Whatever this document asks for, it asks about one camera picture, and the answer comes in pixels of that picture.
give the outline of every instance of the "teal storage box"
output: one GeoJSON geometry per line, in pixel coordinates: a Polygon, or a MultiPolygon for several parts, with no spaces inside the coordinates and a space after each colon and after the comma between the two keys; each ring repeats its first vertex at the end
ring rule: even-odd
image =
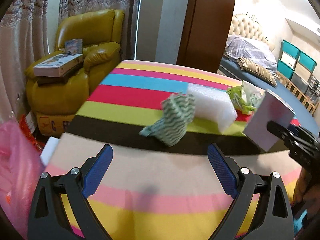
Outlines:
{"type": "Polygon", "coordinates": [[[302,65],[304,65],[307,69],[309,69],[311,72],[314,71],[317,65],[317,62],[315,62],[313,58],[305,54],[303,51],[300,52],[299,62],[302,65]]]}
{"type": "Polygon", "coordinates": [[[282,75],[291,80],[293,75],[293,68],[289,67],[286,63],[279,59],[278,61],[278,69],[282,75]]]}
{"type": "Polygon", "coordinates": [[[291,57],[294,57],[295,59],[298,59],[300,55],[300,49],[285,40],[283,40],[282,43],[282,51],[289,54],[291,57]]]}

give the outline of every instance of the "lime green stripe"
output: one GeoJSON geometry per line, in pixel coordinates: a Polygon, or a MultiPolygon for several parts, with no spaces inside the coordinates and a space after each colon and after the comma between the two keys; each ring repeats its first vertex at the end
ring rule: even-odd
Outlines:
{"type": "MultiPolygon", "coordinates": [[[[162,110],[86,101],[79,109],[77,115],[111,122],[148,126],[154,124],[162,117],[162,110]]],[[[242,133],[245,126],[245,122],[235,121],[223,135],[245,136],[242,133]]],[[[200,118],[195,118],[193,122],[188,125],[187,131],[221,134],[215,122],[200,118]]]]}

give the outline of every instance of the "book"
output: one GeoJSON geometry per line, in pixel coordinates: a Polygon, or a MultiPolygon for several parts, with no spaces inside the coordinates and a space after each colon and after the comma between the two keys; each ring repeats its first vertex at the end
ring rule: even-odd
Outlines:
{"type": "Polygon", "coordinates": [[[79,63],[75,67],[71,68],[68,70],[66,73],[64,73],[61,77],[39,77],[38,78],[38,86],[43,86],[47,84],[52,84],[52,83],[63,83],[66,84],[69,80],[70,77],[75,75],[77,71],[83,67],[82,63],[79,63]]]}
{"type": "Polygon", "coordinates": [[[33,67],[36,76],[61,77],[83,62],[82,54],[59,54],[33,67]]]}
{"type": "Polygon", "coordinates": [[[73,39],[64,43],[65,53],[80,53],[82,54],[82,40],[73,39]]]}

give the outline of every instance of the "blue stripe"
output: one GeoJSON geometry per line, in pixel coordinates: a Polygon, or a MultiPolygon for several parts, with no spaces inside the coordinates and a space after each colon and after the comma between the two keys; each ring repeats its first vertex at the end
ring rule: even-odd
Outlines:
{"type": "Polygon", "coordinates": [[[187,93],[188,83],[176,80],[141,77],[123,74],[109,74],[101,82],[102,85],[141,88],[171,93],[187,93]]]}

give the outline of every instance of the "wooden bed frame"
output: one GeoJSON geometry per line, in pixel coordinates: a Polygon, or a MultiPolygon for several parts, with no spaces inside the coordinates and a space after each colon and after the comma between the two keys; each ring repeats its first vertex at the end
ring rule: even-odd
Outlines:
{"type": "Polygon", "coordinates": [[[308,98],[304,93],[299,90],[289,79],[287,79],[284,75],[282,75],[279,71],[276,74],[279,77],[279,82],[283,84],[288,90],[291,91],[295,95],[297,99],[305,106],[305,108],[309,111],[311,115],[317,109],[319,102],[314,105],[311,103],[310,98],[308,98]]]}

